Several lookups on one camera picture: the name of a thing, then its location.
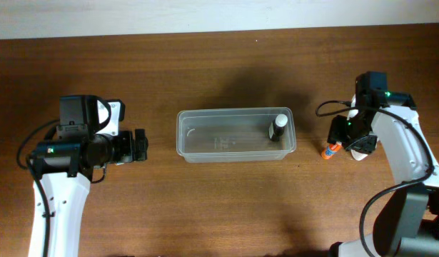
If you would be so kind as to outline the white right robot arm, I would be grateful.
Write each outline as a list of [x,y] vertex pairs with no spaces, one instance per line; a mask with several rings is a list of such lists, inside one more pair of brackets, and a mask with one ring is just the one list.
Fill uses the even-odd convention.
[[359,239],[334,243],[328,255],[439,256],[439,165],[411,96],[358,92],[344,106],[331,113],[328,142],[363,154],[381,143],[395,184],[363,207]]

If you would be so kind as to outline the dark bottle white cap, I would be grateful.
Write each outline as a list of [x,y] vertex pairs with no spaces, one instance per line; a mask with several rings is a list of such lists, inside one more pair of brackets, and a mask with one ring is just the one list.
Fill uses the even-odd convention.
[[268,129],[269,139],[272,141],[278,141],[284,134],[285,127],[288,123],[288,117],[285,114],[279,114],[272,121]]

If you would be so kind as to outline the orange glue stick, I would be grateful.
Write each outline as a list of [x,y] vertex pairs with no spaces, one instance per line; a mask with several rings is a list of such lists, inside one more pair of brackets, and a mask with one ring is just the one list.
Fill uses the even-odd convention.
[[342,143],[337,141],[329,144],[322,152],[321,157],[325,160],[331,159],[336,153],[342,149]]

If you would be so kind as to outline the white pump bottle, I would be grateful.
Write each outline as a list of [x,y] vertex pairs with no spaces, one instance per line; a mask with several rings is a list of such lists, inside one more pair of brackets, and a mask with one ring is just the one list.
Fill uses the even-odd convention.
[[351,156],[356,160],[356,161],[362,161],[364,158],[366,158],[368,155],[365,153],[360,153],[358,151],[355,150],[351,150],[350,151]]

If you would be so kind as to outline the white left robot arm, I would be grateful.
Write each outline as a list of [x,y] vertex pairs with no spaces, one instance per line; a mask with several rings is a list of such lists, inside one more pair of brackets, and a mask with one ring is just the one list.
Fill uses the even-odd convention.
[[96,182],[94,170],[145,161],[147,151],[143,129],[66,138],[50,128],[26,157],[35,200],[29,255],[77,256],[84,206]]

